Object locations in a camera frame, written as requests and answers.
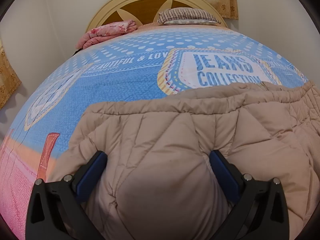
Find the beige quilted puffer jacket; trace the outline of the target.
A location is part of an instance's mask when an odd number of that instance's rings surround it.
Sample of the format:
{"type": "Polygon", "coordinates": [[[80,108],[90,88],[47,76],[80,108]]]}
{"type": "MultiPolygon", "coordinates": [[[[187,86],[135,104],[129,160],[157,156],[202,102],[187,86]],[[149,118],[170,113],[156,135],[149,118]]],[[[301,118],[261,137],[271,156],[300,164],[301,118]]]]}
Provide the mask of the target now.
{"type": "Polygon", "coordinates": [[[48,181],[103,151],[85,212],[106,239],[209,239],[231,210],[213,150],[257,180],[280,179],[294,239],[319,202],[319,89],[234,83],[90,105],[48,181]]]}

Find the yellow side window curtain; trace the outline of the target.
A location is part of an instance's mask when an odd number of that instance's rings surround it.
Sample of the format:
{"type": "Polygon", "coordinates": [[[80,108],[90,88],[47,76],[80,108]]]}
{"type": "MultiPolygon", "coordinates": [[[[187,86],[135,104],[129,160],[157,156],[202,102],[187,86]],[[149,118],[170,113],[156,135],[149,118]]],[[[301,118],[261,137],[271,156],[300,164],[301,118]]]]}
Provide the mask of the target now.
{"type": "Polygon", "coordinates": [[[0,44],[0,109],[14,94],[16,89],[21,85],[21,81],[12,68],[3,44],[0,44]]]}

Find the blue pink printed bedspread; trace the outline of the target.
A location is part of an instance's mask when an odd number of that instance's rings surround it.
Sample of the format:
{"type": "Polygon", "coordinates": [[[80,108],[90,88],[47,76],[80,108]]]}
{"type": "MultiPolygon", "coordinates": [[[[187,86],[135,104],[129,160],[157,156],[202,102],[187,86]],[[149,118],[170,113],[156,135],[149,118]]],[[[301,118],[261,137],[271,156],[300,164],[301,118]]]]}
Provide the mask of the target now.
{"type": "Polygon", "coordinates": [[[78,52],[40,84],[3,140],[2,218],[25,238],[33,184],[49,177],[89,105],[262,81],[294,88],[307,77],[267,46],[222,27],[147,27],[78,52]]]}

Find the pink floral folded blanket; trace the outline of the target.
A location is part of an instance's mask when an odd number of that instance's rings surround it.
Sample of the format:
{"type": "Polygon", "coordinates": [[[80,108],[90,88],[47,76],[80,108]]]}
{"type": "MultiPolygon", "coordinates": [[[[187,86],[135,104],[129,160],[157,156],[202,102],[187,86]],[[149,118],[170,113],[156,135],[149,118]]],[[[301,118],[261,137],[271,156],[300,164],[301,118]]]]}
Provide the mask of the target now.
{"type": "Polygon", "coordinates": [[[87,31],[84,35],[82,35],[75,48],[77,50],[86,49],[95,44],[131,33],[137,29],[138,26],[134,20],[113,22],[102,25],[87,31]]]}

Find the striped grey pillow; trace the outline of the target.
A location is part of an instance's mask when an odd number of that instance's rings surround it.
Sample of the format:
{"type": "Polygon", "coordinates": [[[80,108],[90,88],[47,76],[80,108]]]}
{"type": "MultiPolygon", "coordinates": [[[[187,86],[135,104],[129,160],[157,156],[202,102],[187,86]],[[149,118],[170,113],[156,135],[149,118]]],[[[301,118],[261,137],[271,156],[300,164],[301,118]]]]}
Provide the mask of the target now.
{"type": "Polygon", "coordinates": [[[202,23],[210,23],[210,24],[221,24],[221,21],[218,20],[212,14],[206,12],[202,9],[196,8],[173,8],[167,9],[163,12],[159,13],[159,18],[157,23],[159,24],[202,24],[202,23]]]}

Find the cream wooden arched headboard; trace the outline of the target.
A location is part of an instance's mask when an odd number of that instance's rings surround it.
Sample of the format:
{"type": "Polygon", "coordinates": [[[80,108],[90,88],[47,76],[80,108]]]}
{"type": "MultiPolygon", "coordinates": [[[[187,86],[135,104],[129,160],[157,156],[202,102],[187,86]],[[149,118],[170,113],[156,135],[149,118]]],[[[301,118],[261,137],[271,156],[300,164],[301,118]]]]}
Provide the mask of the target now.
{"type": "Polygon", "coordinates": [[[160,12],[179,7],[205,10],[216,17],[221,27],[227,27],[223,17],[205,0],[110,0],[92,18],[87,30],[125,20],[146,25],[157,22],[160,12]]]}

